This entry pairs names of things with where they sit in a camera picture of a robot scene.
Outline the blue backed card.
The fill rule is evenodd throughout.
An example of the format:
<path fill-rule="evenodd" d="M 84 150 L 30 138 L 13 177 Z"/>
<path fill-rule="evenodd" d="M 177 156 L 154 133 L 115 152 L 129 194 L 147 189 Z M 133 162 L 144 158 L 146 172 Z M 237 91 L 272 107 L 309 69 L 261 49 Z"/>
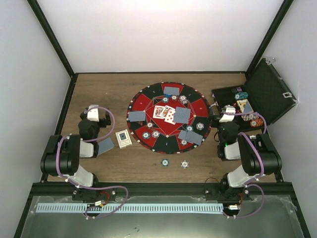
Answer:
<path fill-rule="evenodd" d="M 179 135 L 178 135 L 178 138 L 181 139 L 181 140 L 186 140 L 187 132 L 188 131 L 186 131 L 186 130 L 181 130 Z"/>
<path fill-rule="evenodd" d="M 144 111 L 131 111 L 128 114 L 127 120 L 130 122 L 145 121 L 146 113 Z"/>
<path fill-rule="evenodd" d="M 179 95 L 180 89 L 178 87 L 165 86 L 163 93 L 167 95 Z"/>

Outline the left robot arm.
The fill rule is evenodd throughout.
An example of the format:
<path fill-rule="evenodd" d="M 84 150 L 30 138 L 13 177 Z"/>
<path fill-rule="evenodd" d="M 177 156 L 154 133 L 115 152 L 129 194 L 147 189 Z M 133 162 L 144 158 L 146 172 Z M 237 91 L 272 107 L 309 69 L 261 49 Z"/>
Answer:
<path fill-rule="evenodd" d="M 78 134 L 50 136 L 43 153 L 40 168 L 42 173 L 64 179 L 77 188 L 84 188 L 84 195 L 90 200 L 100 197 L 101 187 L 97 176 L 80 165 L 80 159 L 96 158 L 114 148 L 110 132 L 99 137 L 101 128 L 115 121 L 108 108 L 90 105 L 80 115 Z"/>

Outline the king of hearts card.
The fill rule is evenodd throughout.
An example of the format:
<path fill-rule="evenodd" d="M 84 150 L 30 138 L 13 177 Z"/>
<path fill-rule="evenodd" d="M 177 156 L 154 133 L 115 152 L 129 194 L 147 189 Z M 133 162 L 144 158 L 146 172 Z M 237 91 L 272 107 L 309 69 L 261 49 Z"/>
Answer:
<path fill-rule="evenodd" d="M 163 106 L 155 106 L 154 107 L 153 118 L 162 119 L 161 112 L 162 112 L 163 109 L 164 109 Z"/>

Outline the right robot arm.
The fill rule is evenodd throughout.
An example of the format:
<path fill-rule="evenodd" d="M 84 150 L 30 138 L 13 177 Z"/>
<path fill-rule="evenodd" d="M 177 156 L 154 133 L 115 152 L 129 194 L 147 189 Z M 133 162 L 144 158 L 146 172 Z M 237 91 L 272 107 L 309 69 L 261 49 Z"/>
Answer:
<path fill-rule="evenodd" d="M 237 116 L 253 116 L 252 125 L 257 126 L 261 119 L 263 133 L 247 135 L 239 131 L 239 125 L 234 121 Z M 227 105 L 221 115 L 216 115 L 210 109 L 211 126 L 217 129 L 217 154 L 224 160 L 241 160 L 241 165 L 225 174 L 219 182 L 219 194 L 226 200 L 233 199 L 252 182 L 260 178 L 280 172 L 282 159 L 266 133 L 265 118 L 258 112 L 237 113 L 233 106 Z"/>

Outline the red pips number card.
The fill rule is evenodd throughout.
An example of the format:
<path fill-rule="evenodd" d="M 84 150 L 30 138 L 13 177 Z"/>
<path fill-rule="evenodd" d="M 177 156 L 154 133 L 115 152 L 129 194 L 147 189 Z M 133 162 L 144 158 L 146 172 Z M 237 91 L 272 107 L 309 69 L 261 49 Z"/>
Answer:
<path fill-rule="evenodd" d="M 165 116 L 164 121 L 169 124 L 175 124 L 174 114 L 175 114 L 175 110 L 169 109 Z"/>

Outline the blue backed card deck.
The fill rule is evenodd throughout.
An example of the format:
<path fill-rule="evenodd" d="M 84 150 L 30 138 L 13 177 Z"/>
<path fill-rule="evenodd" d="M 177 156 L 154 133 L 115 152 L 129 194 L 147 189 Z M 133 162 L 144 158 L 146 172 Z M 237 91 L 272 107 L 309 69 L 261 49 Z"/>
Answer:
<path fill-rule="evenodd" d="M 105 140 L 98 143 L 99 150 L 98 150 L 98 156 L 113 149 L 114 143 L 111 138 L 106 138 Z"/>

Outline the blue backed card top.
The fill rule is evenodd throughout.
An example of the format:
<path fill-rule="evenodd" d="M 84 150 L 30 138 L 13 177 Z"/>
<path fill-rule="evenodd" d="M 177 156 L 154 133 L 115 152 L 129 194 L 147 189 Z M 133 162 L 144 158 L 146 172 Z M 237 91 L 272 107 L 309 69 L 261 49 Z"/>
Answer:
<path fill-rule="evenodd" d="M 163 93 L 167 95 L 179 95 L 180 89 L 178 87 L 165 86 Z"/>

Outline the white chip stack mat top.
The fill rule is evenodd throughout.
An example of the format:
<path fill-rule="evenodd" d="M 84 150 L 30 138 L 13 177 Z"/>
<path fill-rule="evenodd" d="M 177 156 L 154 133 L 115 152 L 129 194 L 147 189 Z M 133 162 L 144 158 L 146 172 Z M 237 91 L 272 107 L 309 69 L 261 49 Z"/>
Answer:
<path fill-rule="evenodd" d="M 184 95 L 179 96 L 179 101 L 184 105 L 188 103 L 188 100 Z"/>

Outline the teal poker chip stack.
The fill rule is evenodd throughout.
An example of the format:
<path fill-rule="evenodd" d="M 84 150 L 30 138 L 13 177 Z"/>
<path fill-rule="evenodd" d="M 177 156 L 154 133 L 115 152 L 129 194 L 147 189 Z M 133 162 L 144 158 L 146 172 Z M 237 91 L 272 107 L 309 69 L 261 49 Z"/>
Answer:
<path fill-rule="evenodd" d="M 144 139 L 149 139 L 151 137 L 151 134 L 149 132 L 143 132 L 142 137 Z"/>

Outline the white chip stack mat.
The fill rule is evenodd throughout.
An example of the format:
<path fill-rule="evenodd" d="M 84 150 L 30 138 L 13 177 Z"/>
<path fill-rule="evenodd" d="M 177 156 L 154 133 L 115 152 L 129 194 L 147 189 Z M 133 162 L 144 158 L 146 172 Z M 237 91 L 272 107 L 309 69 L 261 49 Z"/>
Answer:
<path fill-rule="evenodd" d="M 201 123 L 201 122 L 199 122 L 199 123 L 196 124 L 196 129 L 197 129 L 197 130 L 203 130 L 204 127 L 205 127 L 204 124 Z"/>
<path fill-rule="evenodd" d="M 188 100 L 184 95 L 179 96 L 179 101 L 184 105 L 188 103 Z"/>

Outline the teal chip stack mat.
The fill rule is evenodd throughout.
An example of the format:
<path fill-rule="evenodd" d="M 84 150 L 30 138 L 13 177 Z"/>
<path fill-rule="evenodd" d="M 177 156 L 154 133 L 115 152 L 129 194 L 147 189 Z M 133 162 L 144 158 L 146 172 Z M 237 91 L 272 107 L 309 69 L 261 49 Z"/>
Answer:
<path fill-rule="evenodd" d="M 186 130 L 187 130 L 187 131 L 193 131 L 193 127 L 190 126 L 190 125 L 188 125 L 188 126 L 186 127 Z"/>

